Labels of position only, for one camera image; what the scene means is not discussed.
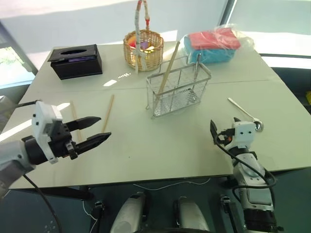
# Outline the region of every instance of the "wicker basket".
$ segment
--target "wicker basket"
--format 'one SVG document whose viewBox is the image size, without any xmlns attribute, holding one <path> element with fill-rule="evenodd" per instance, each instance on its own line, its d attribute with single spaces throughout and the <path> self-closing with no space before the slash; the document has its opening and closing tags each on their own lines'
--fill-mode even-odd
<svg viewBox="0 0 311 233">
<path fill-rule="evenodd" d="M 139 11 L 142 2 L 145 7 L 146 30 L 139 30 L 138 25 Z M 147 2 L 146 0 L 139 0 L 135 14 L 136 30 L 126 35 L 123 40 L 125 60 L 131 67 L 135 68 L 136 72 L 154 70 L 158 68 L 162 62 L 164 40 L 160 34 L 149 30 L 149 21 Z M 136 48 L 128 44 L 129 38 L 134 35 L 136 36 Z M 148 41 L 150 46 L 153 46 L 154 49 L 140 50 L 140 43 L 144 41 Z"/>
</svg>

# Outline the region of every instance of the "white table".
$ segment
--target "white table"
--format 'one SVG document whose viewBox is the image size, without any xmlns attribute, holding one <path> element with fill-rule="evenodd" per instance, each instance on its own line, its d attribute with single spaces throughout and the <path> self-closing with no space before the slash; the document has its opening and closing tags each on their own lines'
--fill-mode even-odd
<svg viewBox="0 0 311 233">
<path fill-rule="evenodd" d="M 59 105 L 73 100 L 78 117 L 104 118 L 111 95 L 116 96 L 107 126 L 112 136 L 73 161 L 60 158 L 55 165 L 38 166 L 29 177 L 39 187 L 231 174 L 230 158 L 213 145 L 209 132 L 211 119 L 219 130 L 230 128 L 233 117 L 247 120 L 227 97 L 264 122 L 265 129 L 256 134 L 251 149 L 268 170 L 311 166 L 311 116 L 256 52 L 237 53 L 228 64 L 208 66 L 213 81 L 200 104 L 151 119 L 151 113 L 145 110 L 146 74 L 137 76 L 127 67 L 122 51 L 117 49 L 121 50 L 121 46 L 99 48 L 104 61 L 103 75 L 60 81 L 50 64 L 45 63 L 21 101 L 42 98 L 46 103 Z M 108 51 L 113 51 L 113 55 L 108 56 Z M 253 71 L 251 76 L 246 75 L 249 70 Z M 103 86 L 124 73 L 131 75 L 118 79 L 112 86 Z M 33 109 L 16 109 L 4 132 L 29 120 Z M 73 120 L 70 107 L 62 110 L 62 115 L 64 122 Z M 83 138 L 99 133 L 102 126 L 100 121 L 84 129 Z M 31 134 L 29 127 L 4 142 Z M 27 187 L 31 186 L 24 179 L 12 186 Z"/>
</svg>

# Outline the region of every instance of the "wire rack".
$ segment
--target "wire rack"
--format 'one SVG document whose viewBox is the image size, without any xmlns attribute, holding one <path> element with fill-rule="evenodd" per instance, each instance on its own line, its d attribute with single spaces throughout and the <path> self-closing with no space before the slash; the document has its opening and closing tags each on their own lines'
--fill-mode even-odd
<svg viewBox="0 0 311 233">
<path fill-rule="evenodd" d="M 169 61 L 161 64 L 157 74 L 147 77 L 147 109 L 153 111 L 154 117 L 199 103 L 206 84 L 211 79 L 210 70 L 198 60 L 196 63 L 187 64 L 187 57 L 181 57 L 175 59 L 174 64 L 178 60 L 186 60 L 182 63 L 186 65 L 170 71 L 162 93 L 158 92 L 165 74 L 164 66 Z"/>
</svg>

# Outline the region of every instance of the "black cable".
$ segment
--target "black cable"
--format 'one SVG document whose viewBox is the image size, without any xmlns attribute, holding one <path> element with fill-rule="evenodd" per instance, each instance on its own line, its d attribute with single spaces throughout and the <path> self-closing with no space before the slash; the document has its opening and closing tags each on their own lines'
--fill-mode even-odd
<svg viewBox="0 0 311 233">
<path fill-rule="evenodd" d="M 26 175 L 23 175 L 23 177 L 36 189 L 36 191 L 40 194 L 40 196 L 43 198 L 44 202 L 46 203 L 46 205 L 48 206 L 51 214 L 53 215 L 55 221 L 56 221 L 56 224 L 57 224 L 57 227 L 58 227 L 58 232 L 59 233 L 62 233 L 62 226 L 60 224 L 60 221 L 58 219 L 58 216 L 56 215 L 53 207 L 51 206 L 51 204 L 49 203 L 48 199 L 45 197 L 45 195 L 42 193 L 42 191 L 40 190 L 40 188 L 32 181 L 29 179 L 28 176 Z"/>
<path fill-rule="evenodd" d="M 276 184 L 276 178 L 271 174 L 271 172 L 267 171 L 265 169 L 265 172 L 273 179 L 272 183 L 269 183 L 268 180 L 259 172 L 257 171 L 255 168 L 253 168 L 252 166 L 250 166 L 249 164 L 245 163 L 244 161 L 242 161 L 241 159 L 239 159 L 238 157 L 236 157 L 235 155 L 233 155 L 232 153 L 230 153 L 229 151 L 227 151 L 222 145 L 220 145 L 220 143 L 217 141 L 217 138 L 220 135 L 223 135 L 224 132 L 220 132 L 219 134 L 215 135 L 214 137 L 214 143 L 222 150 L 224 151 L 226 154 L 228 154 L 232 159 L 235 159 L 236 161 L 238 161 L 239 163 L 245 165 L 246 167 L 248 167 L 249 169 L 251 169 L 253 172 L 255 172 L 256 174 L 258 174 L 265 182 L 267 185 L 265 186 L 251 186 L 251 185 L 238 185 L 232 188 L 232 193 L 234 195 L 234 197 L 238 200 L 241 201 L 238 196 L 235 193 L 235 190 L 238 188 L 254 188 L 254 189 L 265 189 L 265 188 L 269 188 L 270 192 L 271 192 L 271 198 L 272 198 L 272 202 L 273 205 L 275 205 L 275 196 L 274 196 L 274 192 L 272 190 L 272 187 Z"/>
<path fill-rule="evenodd" d="M 11 109 L 16 109 L 16 108 L 20 108 L 20 107 L 24 107 L 24 106 L 35 104 L 37 101 L 40 101 L 40 100 L 35 100 L 35 101 L 31 101 L 31 102 L 26 102 L 26 103 L 20 103 L 20 104 L 15 105 L 14 107 L 3 109 L 3 110 L 0 111 L 0 115 L 5 113 L 6 111 L 11 110 Z"/>
</svg>

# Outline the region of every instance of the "black tissue box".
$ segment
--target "black tissue box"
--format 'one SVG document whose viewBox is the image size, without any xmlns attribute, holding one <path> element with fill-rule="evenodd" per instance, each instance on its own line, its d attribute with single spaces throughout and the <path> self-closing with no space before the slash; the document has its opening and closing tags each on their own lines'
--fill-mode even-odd
<svg viewBox="0 0 311 233">
<path fill-rule="evenodd" d="M 96 45 L 53 50 L 49 60 L 60 79 L 102 74 L 102 60 Z"/>
</svg>

